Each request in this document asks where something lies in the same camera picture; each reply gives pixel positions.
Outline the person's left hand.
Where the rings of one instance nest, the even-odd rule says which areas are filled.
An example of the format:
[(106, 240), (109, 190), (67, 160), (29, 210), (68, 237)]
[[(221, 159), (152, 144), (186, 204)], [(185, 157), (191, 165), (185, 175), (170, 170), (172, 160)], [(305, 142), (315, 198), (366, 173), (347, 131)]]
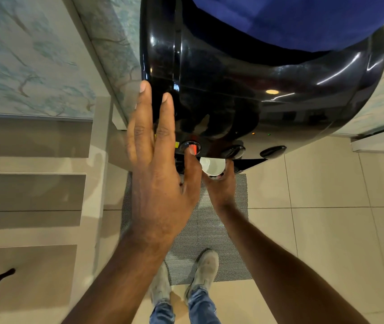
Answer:
[(175, 166), (175, 118), (170, 93), (164, 93), (155, 133), (153, 155), (137, 155), (135, 111), (127, 131), (127, 151), (132, 165), (134, 212), (131, 228), (161, 228), (176, 236), (185, 227), (200, 198), (200, 186), (184, 186)]

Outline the white paper cup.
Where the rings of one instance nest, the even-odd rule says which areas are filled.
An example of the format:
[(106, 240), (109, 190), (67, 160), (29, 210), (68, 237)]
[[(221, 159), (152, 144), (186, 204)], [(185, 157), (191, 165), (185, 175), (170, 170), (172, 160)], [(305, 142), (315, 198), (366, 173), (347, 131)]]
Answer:
[(226, 169), (224, 158), (200, 157), (202, 171), (211, 179), (220, 178)]

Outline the red dispenser tap button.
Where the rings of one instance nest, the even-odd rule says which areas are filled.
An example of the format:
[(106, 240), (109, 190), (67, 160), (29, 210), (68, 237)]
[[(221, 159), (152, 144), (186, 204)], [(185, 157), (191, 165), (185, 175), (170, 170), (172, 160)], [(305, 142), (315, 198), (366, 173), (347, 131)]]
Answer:
[(197, 141), (188, 140), (180, 143), (177, 148), (179, 154), (184, 154), (186, 151), (191, 151), (193, 155), (198, 155), (201, 150), (201, 146)]

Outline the person's right forearm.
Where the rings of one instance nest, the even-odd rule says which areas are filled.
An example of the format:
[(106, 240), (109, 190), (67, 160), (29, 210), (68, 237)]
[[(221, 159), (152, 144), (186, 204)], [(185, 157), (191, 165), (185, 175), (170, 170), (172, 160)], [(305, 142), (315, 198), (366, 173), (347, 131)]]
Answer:
[(370, 324), (318, 273), (253, 225), (233, 201), (213, 206), (278, 324)]

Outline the person's left forearm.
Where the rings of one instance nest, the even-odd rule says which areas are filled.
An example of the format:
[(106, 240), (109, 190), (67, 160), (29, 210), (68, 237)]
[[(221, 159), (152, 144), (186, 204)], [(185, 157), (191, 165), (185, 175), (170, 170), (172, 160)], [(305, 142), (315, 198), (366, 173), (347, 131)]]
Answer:
[(161, 228), (129, 229), (61, 324), (131, 324), (175, 237)]

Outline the black dispenser tap button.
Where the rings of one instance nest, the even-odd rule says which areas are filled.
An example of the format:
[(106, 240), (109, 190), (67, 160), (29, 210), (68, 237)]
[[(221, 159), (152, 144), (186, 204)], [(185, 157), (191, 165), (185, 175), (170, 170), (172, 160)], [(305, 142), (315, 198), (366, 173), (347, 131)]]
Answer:
[(286, 146), (274, 146), (260, 152), (260, 157), (270, 160), (280, 157), (286, 152)]
[(245, 147), (242, 145), (231, 145), (229, 147), (224, 148), (220, 152), (221, 158), (224, 159), (239, 159), (243, 157), (245, 153)]

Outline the grey woven floor mat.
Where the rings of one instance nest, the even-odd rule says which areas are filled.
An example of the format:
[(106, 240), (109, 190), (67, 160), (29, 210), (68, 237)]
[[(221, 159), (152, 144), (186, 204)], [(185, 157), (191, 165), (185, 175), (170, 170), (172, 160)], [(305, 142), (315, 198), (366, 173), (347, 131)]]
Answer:
[(214, 211), (205, 185), (201, 184), (200, 200), (165, 256), (172, 286), (189, 285), (192, 282), (198, 260), (206, 250), (214, 250), (219, 256), (215, 282), (252, 278)]

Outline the black water dispenser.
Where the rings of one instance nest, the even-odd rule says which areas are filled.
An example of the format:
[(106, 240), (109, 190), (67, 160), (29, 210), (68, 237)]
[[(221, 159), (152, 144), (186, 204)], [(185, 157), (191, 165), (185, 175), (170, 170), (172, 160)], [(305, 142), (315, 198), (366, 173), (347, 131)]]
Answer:
[(192, 0), (141, 0), (142, 79), (152, 87), (157, 127), (164, 93), (175, 107), (175, 166), (184, 174), (184, 141), (200, 157), (221, 158), (231, 145), (240, 173), (267, 159), (329, 136), (351, 121), (384, 72), (384, 26), (342, 50), (304, 52), (276, 47), (199, 10)]

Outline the person's right grey shoe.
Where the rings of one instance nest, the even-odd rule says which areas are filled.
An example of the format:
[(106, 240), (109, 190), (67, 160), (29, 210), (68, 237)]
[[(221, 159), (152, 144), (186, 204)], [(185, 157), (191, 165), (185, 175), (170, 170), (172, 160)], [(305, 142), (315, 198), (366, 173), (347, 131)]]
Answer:
[(188, 304), (192, 293), (197, 289), (209, 292), (219, 268), (219, 256), (214, 250), (206, 250), (199, 257), (195, 276), (184, 294), (184, 302)]

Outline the person's grey shoe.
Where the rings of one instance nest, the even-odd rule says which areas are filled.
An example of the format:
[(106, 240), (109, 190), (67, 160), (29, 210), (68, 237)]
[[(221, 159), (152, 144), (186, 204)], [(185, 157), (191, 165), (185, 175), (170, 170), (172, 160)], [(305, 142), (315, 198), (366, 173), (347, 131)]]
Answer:
[(160, 303), (170, 303), (170, 293), (171, 285), (168, 268), (165, 261), (163, 261), (149, 286), (147, 294), (151, 299), (153, 307), (156, 307)]
[(209, 292), (219, 268), (219, 256), (214, 250), (206, 250), (199, 257), (195, 276), (184, 294), (184, 302), (188, 304), (192, 293), (197, 289)]

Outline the person's left grey shoe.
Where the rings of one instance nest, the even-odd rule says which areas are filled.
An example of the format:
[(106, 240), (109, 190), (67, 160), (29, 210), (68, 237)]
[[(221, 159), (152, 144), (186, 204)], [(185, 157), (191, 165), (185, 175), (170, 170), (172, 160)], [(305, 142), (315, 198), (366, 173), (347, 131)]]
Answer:
[(171, 285), (168, 268), (165, 261), (163, 261), (149, 286), (147, 294), (151, 299), (153, 307), (156, 307), (160, 303), (170, 303), (170, 293)]

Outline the beige staircase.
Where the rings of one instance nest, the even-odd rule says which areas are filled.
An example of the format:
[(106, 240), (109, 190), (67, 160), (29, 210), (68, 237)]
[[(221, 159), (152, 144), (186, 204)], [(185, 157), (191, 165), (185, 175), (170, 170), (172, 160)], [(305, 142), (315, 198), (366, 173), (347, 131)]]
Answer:
[(0, 324), (61, 322), (94, 280), (109, 122), (0, 119)]

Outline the person's blue jeans leg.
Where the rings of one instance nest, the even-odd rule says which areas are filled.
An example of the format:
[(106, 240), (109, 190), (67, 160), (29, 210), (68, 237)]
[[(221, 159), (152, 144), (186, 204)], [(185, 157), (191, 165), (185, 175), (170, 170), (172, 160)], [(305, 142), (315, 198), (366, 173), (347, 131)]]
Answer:
[(216, 306), (204, 286), (191, 289), (185, 301), (189, 308), (190, 324), (221, 324)]
[(149, 324), (174, 324), (175, 314), (168, 299), (163, 299), (154, 304), (149, 318)]

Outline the person's left blue jeans leg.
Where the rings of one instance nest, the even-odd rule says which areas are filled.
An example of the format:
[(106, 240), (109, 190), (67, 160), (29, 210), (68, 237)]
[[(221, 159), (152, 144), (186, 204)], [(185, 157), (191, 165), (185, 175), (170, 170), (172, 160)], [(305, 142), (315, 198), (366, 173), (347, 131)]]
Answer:
[(174, 324), (175, 314), (168, 299), (163, 299), (154, 304), (149, 318), (149, 324)]

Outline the blue water bottle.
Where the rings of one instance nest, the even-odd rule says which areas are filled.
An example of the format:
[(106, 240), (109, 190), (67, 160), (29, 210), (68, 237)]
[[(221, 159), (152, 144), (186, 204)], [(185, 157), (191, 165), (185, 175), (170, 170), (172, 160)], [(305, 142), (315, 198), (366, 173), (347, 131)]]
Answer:
[(192, 0), (262, 42), (306, 52), (344, 49), (384, 25), (384, 0)]

